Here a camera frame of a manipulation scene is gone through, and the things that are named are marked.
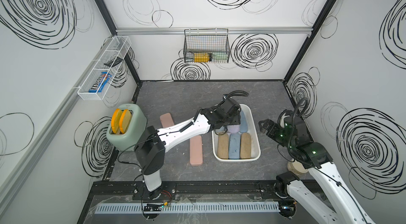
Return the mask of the light blue glasses case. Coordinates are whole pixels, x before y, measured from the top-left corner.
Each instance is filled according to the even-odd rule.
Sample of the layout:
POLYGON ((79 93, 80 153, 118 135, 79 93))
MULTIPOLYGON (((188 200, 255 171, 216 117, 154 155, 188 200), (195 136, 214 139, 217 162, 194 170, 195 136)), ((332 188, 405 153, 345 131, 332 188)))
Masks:
POLYGON ((228 158, 229 159, 239 159, 240 158, 240 147, 241 147, 241 135, 238 133, 230 134, 228 158))

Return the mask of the olive glasses case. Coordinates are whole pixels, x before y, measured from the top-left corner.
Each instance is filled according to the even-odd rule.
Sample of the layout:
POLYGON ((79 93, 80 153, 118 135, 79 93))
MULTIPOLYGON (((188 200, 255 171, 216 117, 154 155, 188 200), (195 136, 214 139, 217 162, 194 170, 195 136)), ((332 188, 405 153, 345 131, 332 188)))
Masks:
POLYGON ((228 159, 229 157, 229 136, 227 134, 218 137, 217 156, 220 159, 228 159))

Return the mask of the pink glasses case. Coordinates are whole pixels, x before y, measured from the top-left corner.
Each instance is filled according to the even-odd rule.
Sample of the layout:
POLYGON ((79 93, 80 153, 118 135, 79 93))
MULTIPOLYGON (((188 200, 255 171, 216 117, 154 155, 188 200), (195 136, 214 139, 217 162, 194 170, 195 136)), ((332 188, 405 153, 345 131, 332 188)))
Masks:
POLYGON ((166 113, 160 116, 160 121, 163 128, 174 126, 174 121, 170 113, 166 113))
POLYGON ((203 141, 200 135, 190 139, 190 165, 200 166, 203 164, 203 141))

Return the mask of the lavender glasses case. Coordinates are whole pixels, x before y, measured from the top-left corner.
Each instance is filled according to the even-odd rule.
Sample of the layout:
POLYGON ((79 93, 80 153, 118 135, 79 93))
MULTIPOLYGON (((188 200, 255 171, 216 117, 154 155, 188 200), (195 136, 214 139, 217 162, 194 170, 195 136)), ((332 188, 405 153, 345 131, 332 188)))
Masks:
POLYGON ((236 134, 240 132, 240 125, 228 125, 227 132, 230 134, 236 134))

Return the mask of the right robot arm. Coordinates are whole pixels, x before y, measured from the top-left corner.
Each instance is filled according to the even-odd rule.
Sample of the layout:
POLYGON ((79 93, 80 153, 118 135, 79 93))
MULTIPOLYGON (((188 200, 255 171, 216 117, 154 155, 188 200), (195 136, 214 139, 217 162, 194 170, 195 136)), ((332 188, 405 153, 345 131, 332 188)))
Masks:
POLYGON ((332 157, 311 138, 305 121, 290 110, 277 121, 259 122, 260 131, 287 149, 290 157, 303 165, 331 203, 328 207, 293 172, 278 175, 276 194, 296 200, 319 224, 372 224, 370 215, 345 184, 332 157))

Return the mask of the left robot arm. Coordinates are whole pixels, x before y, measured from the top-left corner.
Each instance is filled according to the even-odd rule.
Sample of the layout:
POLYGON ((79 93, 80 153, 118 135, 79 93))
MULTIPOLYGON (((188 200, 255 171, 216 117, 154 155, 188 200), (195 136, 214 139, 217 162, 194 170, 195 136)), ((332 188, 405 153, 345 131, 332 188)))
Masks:
POLYGON ((195 136, 226 127, 241 120, 241 105, 233 98, 224 98, 219 104, 199 109, 195 115, 171 127, 147 127, 134 147, 144 180, 144 193, 151 199, 162 191, 160 170, 165 155, 175 146, 195 136))

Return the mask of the white plastic storage box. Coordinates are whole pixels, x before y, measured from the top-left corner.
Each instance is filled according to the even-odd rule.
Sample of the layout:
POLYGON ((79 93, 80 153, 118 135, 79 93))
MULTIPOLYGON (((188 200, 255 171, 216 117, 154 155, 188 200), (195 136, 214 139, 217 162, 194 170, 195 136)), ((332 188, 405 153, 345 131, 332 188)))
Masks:
POLYGON ((251 109, 241 104, 240 125, 212 131, 213 153, 220 162, 250 162, 261 156, 260 143, 251 109))

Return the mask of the beige round lid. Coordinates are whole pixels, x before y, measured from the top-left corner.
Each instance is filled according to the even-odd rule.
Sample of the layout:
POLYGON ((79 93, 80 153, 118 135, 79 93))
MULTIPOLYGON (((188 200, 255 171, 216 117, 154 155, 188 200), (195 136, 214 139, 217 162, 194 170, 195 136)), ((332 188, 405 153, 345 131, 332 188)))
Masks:
POLYGON ((287 169, 288 171, 298 176, 308 173, 308 170, 300 162, 297 162, 293 159, 287 163, 287 169))

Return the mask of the green item in basket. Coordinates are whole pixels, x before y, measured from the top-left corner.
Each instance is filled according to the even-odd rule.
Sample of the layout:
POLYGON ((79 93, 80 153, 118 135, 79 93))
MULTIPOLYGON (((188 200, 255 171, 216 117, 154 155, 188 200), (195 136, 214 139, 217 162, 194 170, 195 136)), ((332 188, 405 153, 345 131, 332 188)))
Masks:
POLYGON ((211 54, 211 61, 214 63, 227 63, 229 54, 227 52, 213 52, 211 54))

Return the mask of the yellow item in basket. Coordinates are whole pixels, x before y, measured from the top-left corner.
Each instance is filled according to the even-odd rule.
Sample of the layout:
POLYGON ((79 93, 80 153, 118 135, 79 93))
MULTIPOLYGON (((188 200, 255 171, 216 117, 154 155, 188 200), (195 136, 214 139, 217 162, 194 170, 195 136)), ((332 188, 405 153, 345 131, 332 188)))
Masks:
POLYGON ((211 55, 209 53, 194 53, 193 61, 195 63, 207 63, 211 61, 211 55))

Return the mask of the orange toast slice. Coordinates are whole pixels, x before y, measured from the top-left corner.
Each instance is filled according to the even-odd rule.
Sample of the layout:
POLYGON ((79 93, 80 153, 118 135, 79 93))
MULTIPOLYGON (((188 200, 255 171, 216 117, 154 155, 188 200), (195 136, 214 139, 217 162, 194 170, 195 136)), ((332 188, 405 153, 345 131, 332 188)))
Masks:
POLYGON ((119 130, 121 134, 125 134, 128 130, 132 114, 128 109, 123 110, 121 120, 119 122, 119 130))
POLYGON ((121 120, 123 111, 121 109, 116 109, 112 116, 111 120, 111 129, 113 134, 117 134, 119 132, 119 122, 121 120))

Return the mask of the orange toast slice left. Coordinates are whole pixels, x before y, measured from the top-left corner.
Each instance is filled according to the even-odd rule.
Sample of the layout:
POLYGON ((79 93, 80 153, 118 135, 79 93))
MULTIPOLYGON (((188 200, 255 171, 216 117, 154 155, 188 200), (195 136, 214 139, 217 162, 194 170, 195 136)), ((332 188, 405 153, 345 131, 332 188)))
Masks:
POLYGON ((121 109, 116 109, 112 116, 111 120, 111 129, 113 134, 117 134, 119 132, 119 122, 121 120, 123 111, 121 109))

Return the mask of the black remote on shelf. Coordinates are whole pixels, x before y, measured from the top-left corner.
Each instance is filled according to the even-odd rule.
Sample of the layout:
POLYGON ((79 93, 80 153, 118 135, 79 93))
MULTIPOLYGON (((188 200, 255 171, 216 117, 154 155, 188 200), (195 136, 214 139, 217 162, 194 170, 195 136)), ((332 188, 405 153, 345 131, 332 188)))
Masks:
POLYGON ((121 64, 122 62, 123 62, 122 58, 115 58, 115 59, 112 59, 112 60, 104 63, 104 65, 106 67, 116 67, 117 65, 121 64))

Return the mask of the blue snack packet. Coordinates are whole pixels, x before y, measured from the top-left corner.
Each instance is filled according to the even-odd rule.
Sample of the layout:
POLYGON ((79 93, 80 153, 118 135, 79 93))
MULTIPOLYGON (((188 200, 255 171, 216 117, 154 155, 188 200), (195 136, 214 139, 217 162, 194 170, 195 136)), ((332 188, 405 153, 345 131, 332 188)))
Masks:
POLYGON ((101 72, 95 83, 89 89, 89 93, 99 93, 103 91, 104 86, 111 79, 111 74, 107 72, 101 72))

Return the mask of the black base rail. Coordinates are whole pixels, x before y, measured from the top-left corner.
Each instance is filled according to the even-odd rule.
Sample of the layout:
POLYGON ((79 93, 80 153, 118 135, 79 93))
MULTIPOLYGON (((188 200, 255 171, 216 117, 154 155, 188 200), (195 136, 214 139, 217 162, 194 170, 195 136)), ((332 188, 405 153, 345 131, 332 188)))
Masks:
POLYGON ((134 200, 172 199, 181 195, 226 195, 254 194, 263 199, 276 198, 276 194, 287 192, 279 180, 246 181, 164 181, 155 192, 149 192, 141 181, 99 181, 92 185, 88 200, 96 196, 129 196, 134 200))

